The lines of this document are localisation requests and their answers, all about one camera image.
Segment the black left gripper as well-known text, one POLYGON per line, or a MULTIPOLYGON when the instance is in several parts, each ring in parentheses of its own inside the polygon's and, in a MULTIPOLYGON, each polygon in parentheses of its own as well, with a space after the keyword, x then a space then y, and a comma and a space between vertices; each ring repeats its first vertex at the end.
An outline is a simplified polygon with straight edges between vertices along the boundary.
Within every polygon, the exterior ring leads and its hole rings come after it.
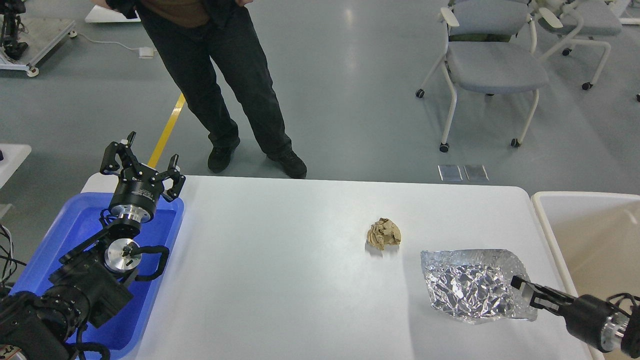
POLYGON ((179 170, 178 153, 170 158, 166 171, 158 173, 146 165, 137 170, 137 158, 131 150, 136 135, 137 132, 132 131, 126 139, 106 146, 99 173, 119 175, 108 207, 110 214, 119 218, 132 215, 132 219, 143 224, 153 220, 160 196, 167 203, 179 197, 185 176, 179 170), (163 184, 166 180, 171 180, 170 187, 163 184))

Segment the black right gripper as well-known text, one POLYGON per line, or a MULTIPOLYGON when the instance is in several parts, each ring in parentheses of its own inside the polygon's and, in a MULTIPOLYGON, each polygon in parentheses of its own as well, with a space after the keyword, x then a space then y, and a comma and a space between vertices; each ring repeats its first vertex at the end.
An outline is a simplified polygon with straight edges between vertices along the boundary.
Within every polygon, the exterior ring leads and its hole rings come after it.
POLYGON ((510 285, 535 309, 562 315, 570 335, 601 353, 623 350, 630 315, 618 306, 585 294, 575 297, 514 275, 510 285))

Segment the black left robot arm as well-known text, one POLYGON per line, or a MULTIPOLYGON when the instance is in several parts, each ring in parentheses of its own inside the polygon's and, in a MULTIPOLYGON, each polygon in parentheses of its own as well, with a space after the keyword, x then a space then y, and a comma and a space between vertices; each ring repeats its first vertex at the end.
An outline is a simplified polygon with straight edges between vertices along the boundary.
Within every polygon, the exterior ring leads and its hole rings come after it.
POLYGON ((43 294, 19 291, 2 299, 3 360, 84 360, 86 353, 109 360, 107 346, 83 342, 88 325, 99 328, 121 312, 134 299, 132 283, 163 275, 170 249, 138 244, 135 237, 154 219, 160 199, 179 197, 186 177, 177 154, 163 172, 139 162, 131 150, 136 134, 105 149, 99 171, 115 175, 118 184, 100 213, 101 229, 59 258, 43 294))

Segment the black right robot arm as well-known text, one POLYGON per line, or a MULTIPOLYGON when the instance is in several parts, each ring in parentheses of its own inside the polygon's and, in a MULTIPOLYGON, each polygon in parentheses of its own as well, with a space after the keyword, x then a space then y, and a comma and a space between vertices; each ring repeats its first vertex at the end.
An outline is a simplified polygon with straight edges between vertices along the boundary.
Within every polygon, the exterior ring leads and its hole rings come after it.
POLYGON ((620 292, 601 300, 584 294, 575 297, 556 289, 513 276, 510 285, 535 309, 565 320, 567 332, 601 353, 620 350, 639 358, 639 297, 620 292))

